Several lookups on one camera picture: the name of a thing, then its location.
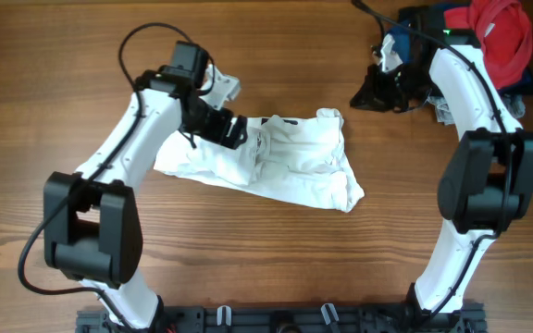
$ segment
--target white robotic arm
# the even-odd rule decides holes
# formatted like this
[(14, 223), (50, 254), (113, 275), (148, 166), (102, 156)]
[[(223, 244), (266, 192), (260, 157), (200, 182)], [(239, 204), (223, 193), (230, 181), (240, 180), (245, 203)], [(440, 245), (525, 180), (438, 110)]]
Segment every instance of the white robotic arm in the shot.
[[(209, 94), (200, 98), (213, 108), (220, 110), (225, 102), (233, 101), (237, 97), (240, 91), (240, 81), (237, 78), (223, 75), (215, 68), (216, 79), (213, 81), (213, 65), (207, 68), (205, 75), (208, 80), (202, 89), (208, 89), (212, 84), (213, 87)], [(179, 130), (181, 126), (182, 110), (178, 99), (153, 89), (145, 89), (140, 94), (144, 103), (144, 117), (133, 132), (132, 139), (125, 144), (108, 169), (95, 179), (96, 182), (111, 184), (115, 181), (121, 181), (125, 186), (129, 186), (135, 191), (139, 190), (145, 174), (155, 160), (157, 151), (166, 138)], [(87, 179), (98, 169), (129, 130), (134, 117), (136, 117), (137, 108), (138, 99), (134, 93), (125, 115), (108, 139), (86, 163), (77, 168), (76, 173), (80, 173), (82, 178)], [(103, 290), (124, 316), (123, 320), (130, 323), (133, 328), (148, 328), (152, 325), (159, 299), (147, 287), (139, 269), (127, 283), (121, 284), (118, 288), (112, 288), (104, 282), (88, 278), (80, 280), (80, 284), (84, 287), (95, 287)], [(100, 301), (109, 310), (110, 320), (120, 325), (120, 321), (110, 311), (104, 300)]]
[[(490, 92), (501, 111), (502, 122), (507, 132), (513, 134), (521, 130), (522, 126), (507, 111), (487, 74), (482, 51), (471, 45), (453, 45), (452, 47), (477, 66), (478, 71), (489, 85)], [(477, 75), (468, 68), (461, 58), (450, 50), (438, 50), (431, 63), (429, 75), (441, 90), (448, 107), (450, 107), (460, 140), (463, 139), (468, 131), (478, 129), (486, 129), (492, 133), (502, 133), (497, 120), (493, 116), (486, 90), (482, 87)], [(440, 185), (438, 195), (452, 194), (449, 191), (442, 191), (441, 186), (445, 188), (452, 185), (446, 185), (443, 182)], [(494, 232), (493, 229), (486, 226), (483, 226), (483, 228), (470, 228), (464, 233), (459, 232), (453, 221), (443, 219), (440, 237), (429, 264), (415, 284), (415, 295), (421, 309), (429, 311), (438, 309), (441, 303), (450, 297), (450, 291), (452, 291), (456, 281), (464, 274), (457, 291), (439, 309), (439, 312), (451, 314), (462, 308), (465, 288), (480, 263), (482, 255), (495, 242), (495, 238), (487, 237), (493, 235)], [(480, 237), (486, 239), (473, 252), (473, 244)], [(466, 266), (466, 262), (470, 259), (469, 266)]]

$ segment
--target black motor joint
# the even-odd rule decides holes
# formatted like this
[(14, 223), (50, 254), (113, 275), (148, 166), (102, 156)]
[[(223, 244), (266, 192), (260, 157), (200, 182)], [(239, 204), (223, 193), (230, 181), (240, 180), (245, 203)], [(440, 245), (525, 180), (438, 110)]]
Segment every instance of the black motor joint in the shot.
[(169, 93), (182, 106), (180, 131), (197, 135), (207, 141), (236, 149), (245, 143), (247, 119), (238, 116), (232, 124), (233, 112), (227, 108), (215, 109), (200, 97), (209, 92), (199, 89), (203, 86), (209, 54), (194, 43), (178, 41), (170, 65), (159, 70), (146, 70), (137, 79), (139, 89), (153, 89)]

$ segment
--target metal bracket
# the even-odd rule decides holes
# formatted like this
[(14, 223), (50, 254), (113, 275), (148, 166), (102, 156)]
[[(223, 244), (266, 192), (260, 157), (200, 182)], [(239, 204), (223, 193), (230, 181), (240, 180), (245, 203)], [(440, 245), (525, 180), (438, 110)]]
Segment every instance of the metal bracket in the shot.
[[(438, 331), (465, 333), (466, 329), (473, 330), (475, 333), (487, 332), (482, 304), (466, 304), (456, 322), (449, 320), (446, 314), (438, 314), (428, 326), (415, 329), (412, 329), (410, 325), (400, 327), (398, 323), (403, 320), (406, 324), (411, 323), (407, 320), (408, 318), (397, 317), (398, 314), (404, 313), (407, 306), (405, 303), (389, 303), (338, 308), (332, 304), (325, 304), (320, 308), (242, 308), (231, 311), (231, 327), (227, 327), (228, 309), (230, 309), (228, 306), (221, 307), (221, 314), (226, 316), (225, 327), (223, 319), (220, 321), (221, 327), (216, 325), (219, 318), (218, 309), (166, 307), (165, 314), (167, 321), (176, 326), (178, 333), (222, 333), (224, 328), (234, 333), (268, 333), (272, 328), (273, 315), (281, 313), (288, 315), (291, 323), (302, 333), (323, 333), (329, 327), (326, 326), (323, 310), (328, 314), (331, 324), (338, 323), (340, 333), (431, 333)], [(121, 333), (119, 330), (105, 326), (105, 315), (107, 311), (78, 312), (75, 332)], [(336, 317), (338, 321), (332, 321), (331, 318)]]
[(215, 83), (213, 82), (213, 65), (209, 65), (205, 71), (207, 81), (203, 85), (202, 89), (206, 90), (211, 88), (211, 84), (214, 84), (211, 92), (201, 99), (208, 105), (211, 105), (217, 111), (221, 110), (223, 104), (231, 102), (238, 97), (240, 93), (240, 80), (230, 75), (222, 74), (217, 67), (215, 67)]

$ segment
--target wire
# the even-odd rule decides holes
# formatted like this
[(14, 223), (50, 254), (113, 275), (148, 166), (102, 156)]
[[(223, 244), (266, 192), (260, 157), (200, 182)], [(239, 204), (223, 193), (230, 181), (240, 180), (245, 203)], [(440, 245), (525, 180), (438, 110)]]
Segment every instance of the wire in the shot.
[(381, 48), (384, 45), (384, 37), (386, 37), (386, 30), (384, 29), (384, 24), (381, 22), (381, 19), (376, 18), (376, 22), (378, 23), (378, 26), (379, 26), (379, 36), (381, 38), (381, 40), (379, 41), (379, 46), (378, 46), (378, 54), (376, 56), (381, 57)]
[(402, 113), (407, 113), (407, 112), (411, 112), (411, 111), (415, 111), (415, 110), (418, 110), (422, 107), (425, 107), (425, 105), (427, 105), (428, 101), (429, 101), (429, 97), (431, 96), (431, 93), (433, 92), (433, 89), (429, 88), (427, 90), (427, 96), (425, 97), (425, 100), (423, 102), (421, 102), (419, 105), (417, 106), (411, 106), (409, 108), (407, 108), (406, 110), (404, 111), (394, 111), (394, 113), (396, 114), (402, 114)]
[[(124, 137), (120, 140), (120, 142), (117, 144), (117, 146), (110, 152), (108, 157), (104, 160), (103, 163), (100, 164), (100, 166), (92, 173), (90, 177), (88, 177), (85, 181), (83, 181), (80, 186), (78, 186), (74, 191), (71, 192), (71, 194), (67, 197), (65, 197), (61, 202), (55, 207), (55, 209), (51, 212), (49, 216), (47, 216), (41, 223), (36, 227), (36, 229), (32, 232), (32, 234), (29, 236), (28, 240), (26, 241), (26, 244), (24, 245), (24, 248), (22, 249), (22, 252), (19, 256), (18, 260), (18, 278), (19, 282), (26, 288), (27, 290), (30, 290), (32, 292), (41, 294), (41, 295), (66, 295), (70, 293), (76, 293), (76, 292), (94, 292), (100, 296), (100, 298), (105, 302), (105, 304), (108, 306), (110, 311), (117, 317), (118, 321), (123, 324), (123, 326), (127, 329), (128, 332), (134, 333), (135, 329), (127, 322), (124, 315), (120, 313), (120, 311), (117, 309), (116, 305), (113, 304), (112, 300), (108, 297), (108, 295), (101, 289), (93, 288), (93, 287), (79, 287), (79, 288), (70, 288), (70, 289), (63, 289), (63, 290), (45, 290), (38, 288), (34, 285), (32, 285), (27, 279), (25, 274), (25, 268), (26, 268), (26, 259), (28, 258), (28, 253), (30, 252), (30, 249), (32, 245), (36, 242), (38, 239), (38, 236), (43, 232), (43, 230), (46, 228), (48, 224), (53, 221), (53, 219), (67, 206), (70, 206), (74, 204), (74, 201), (76, 198), (90, 185), (92, 182), (97, 179), (100, 175), (102, 175), (110, 163), (114, 160), (114, 158), (117, 156), (117, 154), (121, 151), (121, 149), (124, 147), (124, 145), (129, 141), (132, 134), (137, 129), (137, 126), (141, 122), (141, 119), (143, 118), (143, 99), (141, 97), (141, 92), (137, 88), (135, 81), (127, 71), (127, 68), (125, 66), (125, 62), (123, 60), (123, 51), (125, 48), (125, 45), (127, 44), (127, 41), (137, 32), (142, 31), (147, 28), (151, 27), (161, 27), (161, 28), (167, 28), (170, 30), (173, 30), (177, 32), (180, 36), (182, 36), (184, 39), (186, 39), (187, 42), (193, 43), (192, 39), (182, 30), (179, 28), (172, 26), (170, 24), (166, 23), (160, 23), (160, 22), (152, 22), (152, 23), (146, 23), (142, 26), (139, 26), (135, 29), (133, 29), (129, 34), (123, 39), (122, 43), (120, 44), (120, 47), (118, 48), (118, 64), (120, 65), (120, 69), (122, 70), (123, 74), (125, 75), (125, 78), (127, 78), (127, 81), (129, 82), (129, 85), (131, 86), (133, 92), (135, 93), (135, 96), (137, 97), (137, 113), (136, 117), (133, 120), (133, 123), (131, 124), (129, 130), (127, 130), (127, 133), (125, 133)], [(203, 91), (203, 93), (209, 93), (211, 89), (213, 89), (213, 84), (215, 84), (215, 62), (213, 60), (213, 57), (209, 55), (209, 58), (211, 59), (211, 62), (214, 64), (213, 66), (213, 82), (211, 84), (211, 87), (207, 89), (206, 91)]]
[(437, 39), (437, 38), (435, 38), (433, 36), (430, 36), (430, 35), (422, 32), (422, 31), (417, 31), (417, 30), (411, 29), (410, 27), (404, 26), (404, 25), (392, 20), (391, 18), (387, 18), (387, 17), (379, 14), (378, 12), (374, 11), (373, 9), (371, 9), (368, 5), (364, 4), (361, 0), (352, 0), (351, 3), (355, 7), (361, 9), (362, 11), (364, 11), (367, 14), (369, 14), (369, 15), (373, 16), (374, 18), (376, 18), (376, 20), (382, 20), (382, 21), (388, 22), (389, 24), (391, 24), (393, 26), (396, 26), (396, 27), (400, 27), (400, 28), (408, 31), (409, 33), (411, 33), (411, 34), (413, 34), (415, 36), (427, 39), (427, 40), (433, 42), (434, 44), (451, 51), (458, 58), (460, 58), (460, 60), (462, 60), (470, 68), (470, 70), (472, 70), (474, 72), (474, 74), (477, 76), (478, 80), (480, 81), (480, 84), (482, 85), (483, 89), (485, 90), (485, 92), (487, 94), (487, 97), (489, 98), (490, 107), (492, 108), (492, 112), (493, 112), (493, 118), (497, 121), (497, 124), (499, 125), (499, 129), (501, 130), (501, 133), (502, 133), (502, 138), (503, 138), (503, 143), (504, 143), (504, 152), (505, 152), (505, 183), (504, 183), (504, 187), (503, 187), (503, 198), (502, 198), (502, 202), (501, 202), (501, 216), (500, 216), (500, 218), (499, 218), (499, 220), (497, 222), (496, 232), (495, 232), (494, 235), (491, 235), (491, 236), (488, 236), (488, 235), (481, 236), (473, 243), (472, 251), (470, 252), (470, 255), (468, 256), (468, 259), (466, 260), (466, 264), (464, 266), (464, 269), (462, 270), (462, 273), (460, 274), (460, 277), (456, 280), (456, 283), (453, 285), (452, 289), (450, 290), (450, 292), (448, 293), (446, 298), (443, 300), (443, 302), (441, 302), (440, 306), (438, 306), (431, 313), (431, 315), (429, 317), (427, 317), (427, 320), (423, 321), (423, 323), (421, 323), (419, 325), (419, 327), (422, 327), (424, 324), (426, 324), (427, 322), (431, 321), (433, 319), (433, 317), (435, 315), (437, 315), (441, 311), (441, 309), (443, 309), (445, 304), (447, 304), (450, 301), (450, 299), (453, 297), (453, 295), (455, 295), (456, 291), (460, 287), (460, 284), (464, 280), (464, 277), (465, 277), (465, 275), (466, 275), (466, 273), (468, 271), (468, 268), (470, 267), (470, 264), (472, 263), (472, 260), (474, 259), (474, 256), (475, 256), (475, 254), (477, 252), (477, 249), (478, 249), (478, 246), (480, 245), (480, 243), (483, 240), (485, 240), (485, 239), (497, 239), (497, 238), (499, 238), (499, 236), (501, 236), (505, 221), (507, 219), (506, 207), (509, 206), (509, 191), (511, 190), (511, 179), (512, 179), (512, 175), (513, 175), (513, 168), (512, 168), (513, 158), (512, 158), (512, 152), (511, 152), (511, 142), (510, 142), (510, 139), (509, 139), (509, 135), (507, 134), (507, 129), (505, 128), (505, 125), (504, 125), (502, 117), (501, 117), (501, 110), (499, 110), (499, 108), (497, 107), (497, 103), (495, 102), (495, 98), (492, 95), (492, 91), (490, 90), (490, 87), (487, 84), (486, 80), (480, 74), (480, 72), (478, 71), (476, 65), (473, 62), (468, 60), (468, 58), (466, 58), (464, 55), (462, 55), (458, 50), (456, 50), (455, 48), (449, 46), (444, 41), (441, 41), (441, 40), (439, 40), (439, 39)]
[(209, 56), (211, 65), (213, 65), (213, 77), (211, 78), (211, 86), (205, 90), (199, 91), (199, 96), (205, 96), (206, 94), (210, 93), (213, 90), (213, 86), (215, 85), (215, 60), (213, 60), (213, 57), (209, 55), (208, 52), (207, 52), (207, 55)]

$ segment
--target pile of clothes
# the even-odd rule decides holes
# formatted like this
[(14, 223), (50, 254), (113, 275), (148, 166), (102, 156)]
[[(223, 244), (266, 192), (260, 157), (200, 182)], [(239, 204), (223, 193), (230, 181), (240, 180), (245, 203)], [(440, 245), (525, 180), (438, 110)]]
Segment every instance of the pile of clothes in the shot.
[[(473, 0), (470, 6), (445, 7), (448, 29), (473, 29), (482, 45), (485, 68), (503, 103), (515, 118), (526, 113), (523, 95), (533, 94), (533, 77), (527, 67), (532, 57), (532, 23), (517, 0)], [(444, 98), (428, 98), (437, 120), (453, 124)]]

